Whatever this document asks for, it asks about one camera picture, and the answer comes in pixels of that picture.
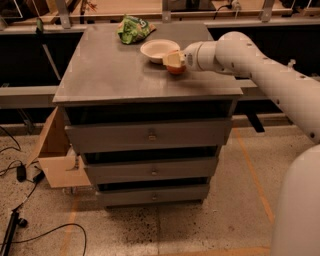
bowl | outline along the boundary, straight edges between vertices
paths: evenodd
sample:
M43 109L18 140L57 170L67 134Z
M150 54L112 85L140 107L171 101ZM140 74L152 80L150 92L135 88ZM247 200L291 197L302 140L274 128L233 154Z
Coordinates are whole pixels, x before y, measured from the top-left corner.
M162 57L164 55L177 50L180 50L180 46L176 42L166 39L150 40L144 43L140 48L142 54L156 64L162 64Z

countertop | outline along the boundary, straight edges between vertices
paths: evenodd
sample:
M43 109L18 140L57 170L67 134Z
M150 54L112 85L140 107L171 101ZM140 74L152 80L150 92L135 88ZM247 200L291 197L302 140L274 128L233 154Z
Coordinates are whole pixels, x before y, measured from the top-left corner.
M190 43L212 40L203 24L155 24L144 41L125 45L117 24L92 25L84 32L62 78L53 102L57 105L97 105L108 102L148 102L208 99L242 95L233 76L214 72L170 74L154 64L140 47L152 39L176 41L181 49Z
M85 16L95 19L100 18L121 18L124 14L137 15L139 17L152 17L161 18L162 14L162 0L92 0L90 1L96 4L96 10L86 8ZM211 1L216 9L221 5L228 3L227 0L215 0ZM258 15L263 7L264 0L240 0L242 7L241 13L244 15ZM282 6L280 0L275 0L274 13L281 15L287 13L288 9ZM81 4L78 4L77 8L71 13L72 18L79 17L81 10ZM232 13L232 10L221 9L219 13ZM212 12L206 12L205 16L212 16ZM202 17L204 13L201 12L176 12L172 13L173 17Z

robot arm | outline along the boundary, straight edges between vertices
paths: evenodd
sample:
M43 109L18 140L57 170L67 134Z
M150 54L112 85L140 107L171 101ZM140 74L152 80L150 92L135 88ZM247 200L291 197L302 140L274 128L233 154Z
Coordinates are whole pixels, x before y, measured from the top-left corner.
M316 144L320 142L320 83L265 56L246 35L230 32L217 42L184 50L194 71L251 79ZM290 166L279 196L271 256L320 255L320 145Z
M265 56L252 40L229 32L185 50L185 65L251 79L314 143L320 142L320 83Z

power cord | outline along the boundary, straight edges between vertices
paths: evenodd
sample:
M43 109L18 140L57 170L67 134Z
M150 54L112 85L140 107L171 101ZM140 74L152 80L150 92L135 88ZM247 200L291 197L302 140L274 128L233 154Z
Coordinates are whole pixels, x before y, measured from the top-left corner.
M23 177L21 176L21 170L19 172L19 168L21 170L23 170ZM41 171L40 173L38 173L34 178L33 178L33 181L30 181L28 180L29 182L31 183L34 183L34 187L33 189L31 190L31 192L28 194L28 196L26 197L25 200L23 200L23 202L21 204L19 204L16 208L12 209L11 210L11 216L10 216L10 220L9 220L9 224L8 224L8 227L7 227L7 230L6 230L6 233L5 233L5 237L4 237L4 240L3 240L3 244L1 245L1 249L0 249L0 254L1 255L8 255L9 254L9 251L10 251L10 247L11 247L11 244L12 244L12 238L14 236L14 233L15 233L15 229L16 229L16 226L20 226L20 227L26 227L28 225L28 221L23 219L23 218L19 218L19 208L21 208L25 202L30 198L30 196L32 195L32 193L35 191L38 183L44 178L44 173L43 171ZM22 181L25 181L27 180L26 179L26 167L25 165L23 165L23 163L20 161L20 166L17 167L17 179L18 181L22 182Z
M226 5L221 5L218 10L216 11L216 13L214 14L213 16L213 19L215 20L217 15L218 15L218 12L222 9L222 8L228 8L228 9L231 9L232 8L232 4L226 4Z
M232 10L236 12L234 18L236 19L238 17L238 13L241 10L241 5L238 0L232 0L231 1Z
M16 166L11 166L12 164L14 164L15 162L20 162L20 165L16 165ZM0 177L6 175L6 173L12 169L15 169L15 168L18 168L20 166L24 165L20 160L14 160L12 161L8 167L6 169L3 169L0 171Z
M20 160L14 160L14 161L12 161L12 162L8 165L8 167L7 167L6 169L3 169L3 170L0 171L0 177L6 175L6 173L7 173L9 170L12 170L12 169L15 169L15 168L19 167L19 166L12 166L12 167L11 167L11 165L13 165L15 162L20 162L20 166L23 165L23 163L22 163Z
M14 169L14 168L20 167L20 166L11 167L11 165L14 164L15 162L20 162L20 166L24 166L23 163L22 163L20 160L12 161L6 169L0 171L0 176L5 175L5 174L8 172L8 170L10 170L10 169ZM21 208L21 207L26 203L26 201L31 197L31 195L32 195L33 192L35 191L37 185L39 184L39 182L40 182L40 181L44 178L44 176L45 176L42 169L40 169L40 168L37 167L37 166L35 166L35 168L37 168L37 169L40 171L40 173L38 173L38 174L32 179L32 181L26 179L28 182L31 182L31 183L33 183L33 184L35 184L35 185L34 185L33 189L30 191L30 193L27 195L27 197L25 198L25 200L23 200L23 202L22 202L21 204L19 204L16 208L12 209L12 213L13 213L13 214L17 213L17 214L19 215L19 213L18 213L19 208ZM23 227L25 227L25 226L27 225L27 223L28 223L25 219L19 219L18 221L20 221L20 224L22 224L21 226L23 226ZM52 232L54 232L54 231L56 231L56 230L58 230L58 229L61 229L61 228L63 228L63 227L66 227L66 226L77 226L77 227L79 227L79 228L82 230L83 235L84 235L84 249L83 249L83 256L84 256L85 253L86 253L86 248L87 248L87 234L86 234L85 229L84 229L81 225L79 225L79 224L77 224L77 223L64 224L64 225L61 225L61 226L56 227L56 228L54 228L54 229L51 229L51 230L49 230L49 231L47 231L47 232L45 232L45 233L43 233L43 234L41 234L41 235L39 235L39 236L30 238L30 239L27 239L27 240L22 240L22 241L10 241L10 244L11 244L11 243L15 243L15 244L18 244L18 243L27 243L27 242L30 242L30 241L32 241L32 240L35 240L35 239L44 237L44 236L46 236L46 235L48 235L48 234L50 234L50 233L52 233ZM1 246L6 246L7 244L10 245L9 242L8 242L8 243L5 242L5 243L0 244L0 245L1 245Z
M3 128L2 126L0 126L0 129L1 129L2 131L4 131L4 133L7 134L7 135L17 144L17 146L18 146L18 148L16 148L16 147L6 147L6 148L4 148L4 149L1 149L1 150L0 150L0 153L2 153L2 152L5 151L5 150L8 150L8 149L14 149L14 150L16 150L16 151L21 151L21 147L20 147L20 144L18 143L18 141L17 141L5 128Z
M41 235L39 235L39 236L30 238L30 239L26 239L26 240L22 240L22 241L13 241L12 243L14 243L14 244L27 243L27 242L30 242L30 241L32 241L32 240L35 240L35 239L44 237L44 236L46 236L46 235L48 235L48 234L50 234L50 233L52 233L52 232L54 232L54 231L56 231L56 230L58 230L58 229L64 228L64 227L66 227L66 226L77 226L77 227L79 227L79 228L82 230L83 235L84 235L84 249L83 249L83 254L82 254L82 255L84 256L84 255L86 254L86 249L87 249L87 233L86 233L85 229L84 229L81 225L79 225L79 224L77 224L77 223L64 224L64 225L61 225L61 226L56 227L56 228L54 228L54 229L51 229L51 230L49 230L49 231L47 231L47 232L45 232L45 233L43 233L43 234L41 234Z

black cable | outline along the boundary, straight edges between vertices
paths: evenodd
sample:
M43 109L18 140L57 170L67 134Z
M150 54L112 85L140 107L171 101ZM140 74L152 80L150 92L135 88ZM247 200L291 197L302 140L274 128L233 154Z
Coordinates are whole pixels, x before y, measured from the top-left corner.
M52 232L54 232L54 231L56 231L56 230L58 230L58 229L60 229L60 228L64 228L64 227L66 227L66 226L77 226L77 227L79 227L79 228L82 229L83 235L84 235L84 249L83 249L83 256L84 256L84 255L86 254L86 249L87 249L87 234L86 234L85 229L84 229L81 225L79 225L79 224L77 224L77 223L64 224L64 225L61 225L61 226L56 227L56 228L54 228L54 229L51 229L51 230L49 230L49 231L47 231L47 232L45 232L45 233L43 233L43 234L41 234L41 235L39 235L39 236L36 236L36 237L33 237L33 238L29 238L29 239L27 239L27 240L14 241L14 242L12 242L12 243L15 243L15 244L27 243L27 242L30 242L30 241L32 241L32 240L35 240L35 239L44 237L44 236L46 236L46 235L48 235L48 234L50 234L50 233L52 233Z
M35 166L34 168L38 169L39 171L43 171L41 168L39 168L38 166Z
M5 150L8 150L8 149L15 149L15 150L17 150L17 151L21 151L21 147L20 147L20 144L18 143L18 141L17 141L6 129L4 129L2 126L0 126L0 129L1 129L2 131L4 131L4 133L7 134L7 135L17 144L17 146L18 146L18 148L15 148L15 147L7 147L7 148L4 148L4 149L0 150L0 153L3 152L3 151L5 151Z
M31 192L29 193L29 195L27 195L26 199L23 200L23 202L22 202L21 204L19 204L16 208L12 209L13 212L16 212L17 210L19 210L19 208L24 205L24 203L30 198L30 196L31 196L31 195L33 194L33 192L35 191L38 183L34 183L34 182L32 182L32 183L35 184L34 187L33 187L33 189L31 190Z
M6 169L0 171L0 177L1 177L1 176L4 176L9 170L12 170L12 169L15 169L15 168L18 167L18 166L12 166L12 167L11 167L11 165L12 165L14 162L20 162L21 164L23 164L20 160L14 160L13 162L11 162L11 163L9 164L9 166L8 166Z
M20 162L20 164L23 165L23 163L22 163L20 160L14 160L14 161L12 161L6 169L0 171L0 177L1 177L1 176L4 176L9 170L14 169L14 168L17 168L18 166L12 166L12 167L11 167L11 165L12 165L13 163L15 163L15 162Z
M213 19L215 20L217 15L218 15L218 12L222 9L222 8L228 8L228 9L231 9L232 8L232 5L231 4L226 4L226 5L221 5L218 10L216 11L216 13L214 14L213 16Z

